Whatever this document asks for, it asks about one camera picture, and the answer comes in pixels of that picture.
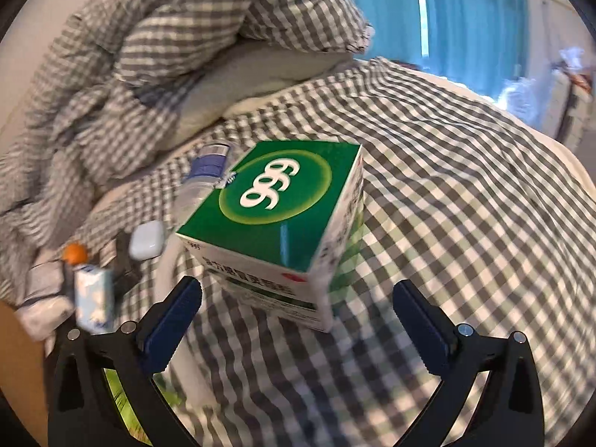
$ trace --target box top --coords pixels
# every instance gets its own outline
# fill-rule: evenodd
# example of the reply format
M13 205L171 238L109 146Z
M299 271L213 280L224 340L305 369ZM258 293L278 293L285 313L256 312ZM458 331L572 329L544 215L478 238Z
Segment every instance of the box top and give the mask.
M306 272L359 149L326 141L260 142L178 234Z

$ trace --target blue and white tissue packet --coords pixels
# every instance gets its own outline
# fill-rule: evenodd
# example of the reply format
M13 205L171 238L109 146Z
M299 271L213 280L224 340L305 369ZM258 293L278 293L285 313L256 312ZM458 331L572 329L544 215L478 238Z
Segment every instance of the blue and white tissue packet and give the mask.
M76 322L91 334L114 331L114 290L111 270L82 265L74 270Z

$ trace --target orange item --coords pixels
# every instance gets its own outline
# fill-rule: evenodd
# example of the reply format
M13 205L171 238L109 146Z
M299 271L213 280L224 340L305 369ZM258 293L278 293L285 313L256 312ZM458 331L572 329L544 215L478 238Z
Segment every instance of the orange item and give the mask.
M89 255L84 245L74 242L64 248L62 260L71 266L86 264L89 260Z

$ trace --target checkered comforter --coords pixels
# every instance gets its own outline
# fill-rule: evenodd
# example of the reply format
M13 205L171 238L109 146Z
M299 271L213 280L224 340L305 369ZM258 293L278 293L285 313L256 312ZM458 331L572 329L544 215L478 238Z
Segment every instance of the checkered comforter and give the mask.
M352 0L92 0L31 86L24 136L0 157L0 298L19 303L38 247L83 223L97 190L153 162L178 105L238 36L311 52L363 52Z
M220 407L192 412L215 446L392 446L437 386L391 308L410 278L455 324L529 337L548 445L596 388L594 201L558 158L488 104L384 59L302 86L205 131L196 147L90 216L76 237L94 250L120 228L162 219L203 142L346 139L365 148L365 233L330 334L238 304L190 256L179 276L203 285L187 340ZM120 321L153 303L156 261ZM452 437L463 433L479 381Z

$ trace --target green box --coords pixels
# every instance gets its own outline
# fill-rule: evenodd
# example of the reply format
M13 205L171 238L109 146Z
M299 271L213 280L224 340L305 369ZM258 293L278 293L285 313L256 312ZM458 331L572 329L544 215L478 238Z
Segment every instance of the green box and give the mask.
M178 230L239 301L328 331L329 286L362 198L362 148L258 143Z

